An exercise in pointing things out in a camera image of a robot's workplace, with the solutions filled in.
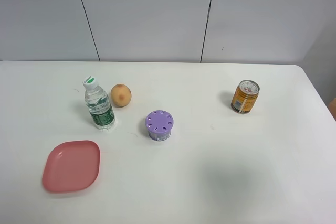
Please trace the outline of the clear water bottle green label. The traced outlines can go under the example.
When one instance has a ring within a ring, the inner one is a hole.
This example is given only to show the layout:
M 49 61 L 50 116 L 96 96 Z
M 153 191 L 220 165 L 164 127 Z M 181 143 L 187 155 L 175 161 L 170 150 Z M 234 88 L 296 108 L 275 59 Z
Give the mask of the clear water bottle green label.
M 116 117 L 108 94 L 94 76 L 86 77 L 83 86 L 85 103 L 95 126 L 100 130 L 112 128 Z

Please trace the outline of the purple air freshener jar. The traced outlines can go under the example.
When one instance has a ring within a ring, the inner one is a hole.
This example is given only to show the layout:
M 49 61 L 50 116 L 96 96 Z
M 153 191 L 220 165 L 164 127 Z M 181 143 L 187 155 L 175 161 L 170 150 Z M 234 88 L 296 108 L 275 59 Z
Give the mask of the purple air freshener jar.
M 165 141 L 170 137 L 173 125 L 174 119 L 167 111 L 152 111 L 145 118 L 149 137 L 158 142 Z

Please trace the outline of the yellow-brown potato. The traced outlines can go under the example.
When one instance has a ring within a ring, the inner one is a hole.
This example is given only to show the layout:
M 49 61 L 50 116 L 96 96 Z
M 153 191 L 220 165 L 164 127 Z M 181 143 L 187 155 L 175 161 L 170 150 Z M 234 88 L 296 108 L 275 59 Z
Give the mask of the yellow-brown potato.
M 132 98 L 131 90 L 124 84 L 116 84 L 111 89 L 111 99 L 117 107 L 127 106 Z

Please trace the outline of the orange drink can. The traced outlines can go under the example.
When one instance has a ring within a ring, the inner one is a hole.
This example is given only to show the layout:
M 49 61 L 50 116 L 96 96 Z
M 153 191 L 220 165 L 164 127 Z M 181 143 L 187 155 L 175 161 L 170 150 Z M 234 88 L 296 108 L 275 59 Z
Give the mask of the orange drink can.
M 242 80 L 236 88 L 231 102 L 234 111 L 240 114 L 249 113 L 258 96 L 260 87 L 252 80 Z

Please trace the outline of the pink square plate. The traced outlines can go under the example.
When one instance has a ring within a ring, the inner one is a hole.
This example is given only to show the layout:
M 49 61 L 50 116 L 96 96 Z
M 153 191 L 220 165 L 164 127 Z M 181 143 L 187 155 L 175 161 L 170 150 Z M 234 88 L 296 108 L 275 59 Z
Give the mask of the pink square plate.
M 42 185 L 50 193 L 71 193 L 90 187 L 98 177 L 100 148 L 89 140 L 64 142 L 49 154 Z

